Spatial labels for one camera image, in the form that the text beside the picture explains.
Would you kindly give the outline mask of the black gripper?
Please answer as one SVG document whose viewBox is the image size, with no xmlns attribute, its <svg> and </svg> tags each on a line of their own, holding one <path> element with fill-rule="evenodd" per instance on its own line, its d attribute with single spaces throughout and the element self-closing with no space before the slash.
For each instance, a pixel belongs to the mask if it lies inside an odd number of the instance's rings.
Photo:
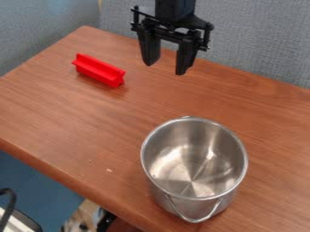
<svg viewBox="0 0 310 232">
<path fill-rule="evenodd" d="M 141 59 L 145 66 L 157 62 L 161 40 L 179 44 L 175 74 L 183 75 L 192 66 L 197 50 L 208 49 L 213 25 L 195 16 L 196 0 L 155 0 L 155 14 L 147 14 L 135 5 L 131 9 L 131 30 L 137 31 Z"/>
</svg>

